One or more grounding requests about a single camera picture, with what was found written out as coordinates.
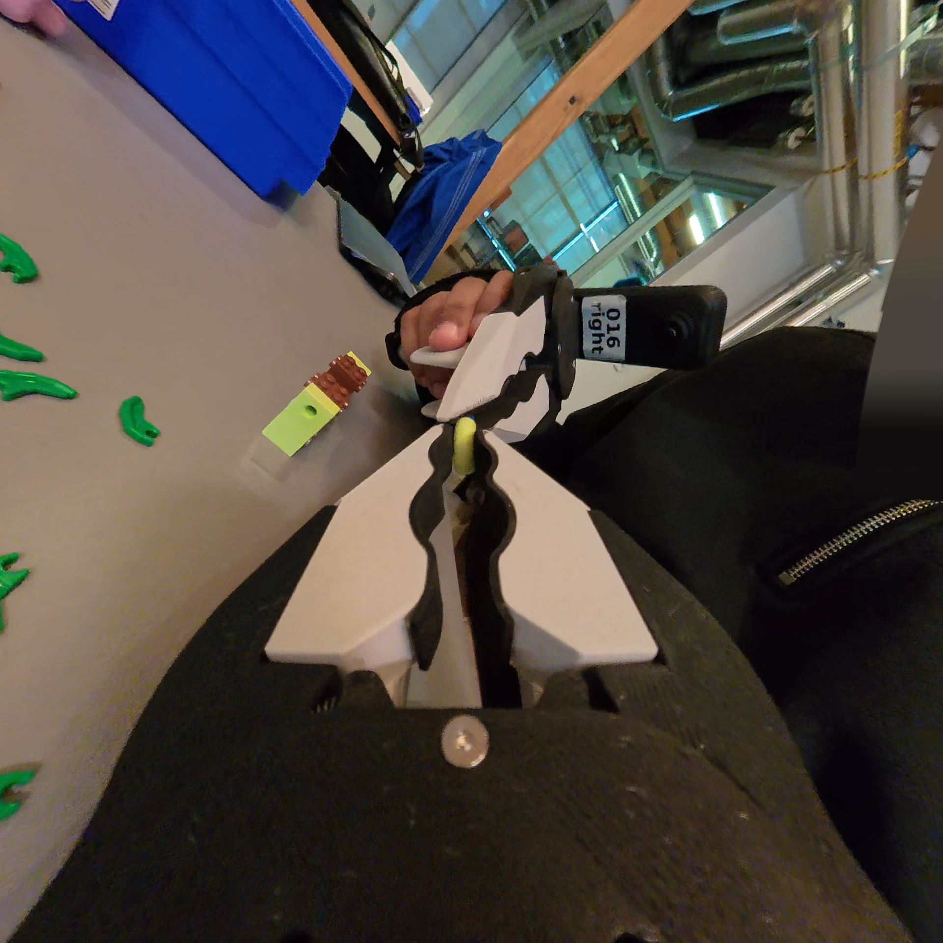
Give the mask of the blue jacket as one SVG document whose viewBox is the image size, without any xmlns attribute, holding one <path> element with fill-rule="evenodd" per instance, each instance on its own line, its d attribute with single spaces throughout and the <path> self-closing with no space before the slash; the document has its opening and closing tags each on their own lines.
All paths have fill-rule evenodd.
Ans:
<svg viewBox="0 0 943 943">
<path fill-rule="evenodd" d="M 428 274 L 501 147 L 480 129 L 425 149 L 423 166 L 404 185 L 386 232 L 412 284 Z"/>
</svg>

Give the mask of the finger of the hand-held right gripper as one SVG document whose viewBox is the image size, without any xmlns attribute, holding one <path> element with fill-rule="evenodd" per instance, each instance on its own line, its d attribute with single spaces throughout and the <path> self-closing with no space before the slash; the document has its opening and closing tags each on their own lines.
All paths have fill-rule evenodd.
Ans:
<svg viewBox="0 0 943 943">
<path fill-rule="evenodd" d="M 531 304 L 521 314 L 502 311 L 487 316 L 453 371 L 437 421 L 453 421 L 497 400 L 525 359 L 541 353 L 546 326 L 545 304 Z"/>
<path fill-rule="evenodd" d="M 546 377 L 510 377 L 495 401 L 495 436 L 508 444 L 523 442 L 550 411 Z"/>
</svg>

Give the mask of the scatter of green leaf pieces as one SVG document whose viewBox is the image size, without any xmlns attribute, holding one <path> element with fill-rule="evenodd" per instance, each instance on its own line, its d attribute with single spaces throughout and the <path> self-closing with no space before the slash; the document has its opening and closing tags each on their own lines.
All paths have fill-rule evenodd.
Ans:
<svg viewBox="0 0 943 943">
<path fill-rule="evenodd" d="M 1 236 L 1 271 L 16 285 L 34 282 L 39 269 L 30 253 L 6 234 Z M 45 361 L 42 351 L 21 343 L 5 334 L 1 335 L 1 356 L 4 360 L 20 364 L 39 364 Z M 21 398 L 41 396 L 50 399 L 71 401 L 78 392 L 65 382 L 35 371 L 13 369 L 1 370 L 1 399 L 4 403 Z M 152 446 L 160 437 L 160 430 L 146 417 L 145 405 L 140 396 L 125 399 L 119 407 L 119 422 L 123 433 L 143 446 Z M 17 553 L 1 556 L 1 600 L 4 602 L 28 578 L 28 569 L 19 569 Z M 32 783 L 35 770 L 15 770 L 1 775 L 1 820 L 11 819 L 22 807 L 21 791 Z"/>
</svg>

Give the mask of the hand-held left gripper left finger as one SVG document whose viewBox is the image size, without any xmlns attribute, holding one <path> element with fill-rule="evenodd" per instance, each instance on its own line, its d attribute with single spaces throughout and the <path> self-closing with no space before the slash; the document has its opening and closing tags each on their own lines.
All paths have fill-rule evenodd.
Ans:
<svg viewBox="0 0 943 943">
<path fill-rule="evenodd" d="M 275 663 L 375 673 L 396 707 L 407 705 L 418 662 L 408 619 L 426 585 L 428 554 L 409 512 L 434 474 L 433 448 L 452 463 L 452 433 L 435 426 L 332 507 L 333 515 L 264 652 Z"/>
</svg>

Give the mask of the blue plastic crate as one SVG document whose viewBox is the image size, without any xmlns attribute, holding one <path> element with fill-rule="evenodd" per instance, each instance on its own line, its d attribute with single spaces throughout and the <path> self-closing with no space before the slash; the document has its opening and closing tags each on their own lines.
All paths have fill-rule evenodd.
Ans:
<svg viewBox="0 0 943 943">
<path fill-rule="evenodd" d="M 256 196 L 321 176 L 353 86 L 293 2 L 56 5 Z"/>
</svg>

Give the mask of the grey flat panel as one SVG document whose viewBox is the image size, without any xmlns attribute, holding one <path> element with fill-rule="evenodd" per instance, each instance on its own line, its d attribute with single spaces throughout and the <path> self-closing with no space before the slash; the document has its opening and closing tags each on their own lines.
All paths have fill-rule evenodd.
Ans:
<svg viewBox="0 0 943 943">
<path fill-rule="evenodd" d="M 340 194 L 336 202 L 337 248 L 341 256 L 381 298 L 403 304 L 416 294 L 404 260 L 373 224 Z"/>
</svg>

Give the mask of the brown and lime brick assembly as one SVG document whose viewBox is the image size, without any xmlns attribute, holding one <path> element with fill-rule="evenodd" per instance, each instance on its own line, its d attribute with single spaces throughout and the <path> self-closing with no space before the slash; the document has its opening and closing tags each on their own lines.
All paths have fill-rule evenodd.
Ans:
<svg viewBox="0 0 943 943">
<path fill-rule="evenodd" d="M 348 408 L 370 375 L 371 370 L 352 351 L 332 360 L 267 424 L 262 436 L 283 454 L 293 456 Z"/>
</svg>

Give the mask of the wooden beam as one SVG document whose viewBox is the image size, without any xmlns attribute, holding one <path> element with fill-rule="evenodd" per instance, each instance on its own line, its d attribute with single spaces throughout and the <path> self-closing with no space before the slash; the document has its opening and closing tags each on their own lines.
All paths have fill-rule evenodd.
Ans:
<svg viewBox="0 0 943 943">
<path fill-rule="evenodd" d="M 511 185 L 689 8 L 690 1 L 637 1 L 615 19 L 504 140 L 488 174 L 457 219 L 453 245 Z"/>
</svg>

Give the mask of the person's right hand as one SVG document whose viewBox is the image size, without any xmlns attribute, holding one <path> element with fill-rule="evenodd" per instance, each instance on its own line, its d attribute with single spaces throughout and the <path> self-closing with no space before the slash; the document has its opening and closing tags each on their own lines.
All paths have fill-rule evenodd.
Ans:
<svg viewBox="0 0 943 943">
<path fill-rule="evenodd" d="M 461 348 L 487 316 L 504 306 L 513 288 L 514 275 L 508 271 L 488 275 L 488 279 L 463 277 L 448 289 L 435 286 L 431 295 L 405 311 L 399 321 L 394 349 L 402 354 L 418 393 L 426 402 L 443 397 L 453 372 L 418 364 L 412 361 L 412 356 L 425 347 L 435 352 Z"/>
</svg>

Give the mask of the silver ventilation pipes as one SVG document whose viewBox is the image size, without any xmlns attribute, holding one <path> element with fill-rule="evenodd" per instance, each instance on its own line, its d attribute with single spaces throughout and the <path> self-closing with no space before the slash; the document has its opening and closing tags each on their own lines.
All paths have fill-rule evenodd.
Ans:
<svg viewBox="0 0 943 943">
<path fill-rule="evenodd" d="M 725 341 L 875 330 L 905 219 L 939 2 L 692 2 L 619 76 L 599 154 L 622 230 L 580 270 L 727 278 Z"/>
</svg>

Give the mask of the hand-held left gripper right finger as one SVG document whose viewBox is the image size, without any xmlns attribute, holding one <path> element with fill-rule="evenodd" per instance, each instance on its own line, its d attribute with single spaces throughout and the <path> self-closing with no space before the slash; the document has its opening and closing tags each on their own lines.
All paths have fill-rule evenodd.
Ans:
<svg viewBox="0 0 943 943">
<path fill-rule="evenodd" d="M 550 678 L 652 664 L 654 639 L 601 522 L 492 432 L 473 444 L 471 634 L 486 708 L 538 701 Z"/>
</svg>

